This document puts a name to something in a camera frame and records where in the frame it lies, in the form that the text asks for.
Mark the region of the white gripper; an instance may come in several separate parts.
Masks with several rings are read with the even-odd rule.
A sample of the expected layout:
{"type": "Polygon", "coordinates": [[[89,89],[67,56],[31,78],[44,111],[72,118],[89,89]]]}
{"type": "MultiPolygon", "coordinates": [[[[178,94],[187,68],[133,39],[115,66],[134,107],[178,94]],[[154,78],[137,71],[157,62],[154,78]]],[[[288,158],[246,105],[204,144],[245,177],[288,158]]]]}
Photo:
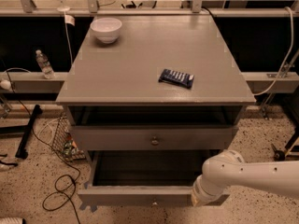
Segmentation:
{"type": "Polygon", "coordinates": [[[219,187],[199,175],[193,183],[191,200],[193,206],[203,206],[217,201],[224,192],[224,187],[219,187]]]}

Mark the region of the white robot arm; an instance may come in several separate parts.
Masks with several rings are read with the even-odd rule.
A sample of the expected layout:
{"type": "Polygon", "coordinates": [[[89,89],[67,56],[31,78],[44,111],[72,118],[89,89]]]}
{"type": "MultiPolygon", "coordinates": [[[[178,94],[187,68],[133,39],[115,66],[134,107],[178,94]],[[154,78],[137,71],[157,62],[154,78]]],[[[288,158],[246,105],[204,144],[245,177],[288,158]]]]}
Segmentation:
{"type": "Polygon", "coordinates": [[[207,159],[192,186],[193,206],[217,201],[229,186],[262,190],[299,198],[299,161],[247,163],[234,150],[207,159]]]}

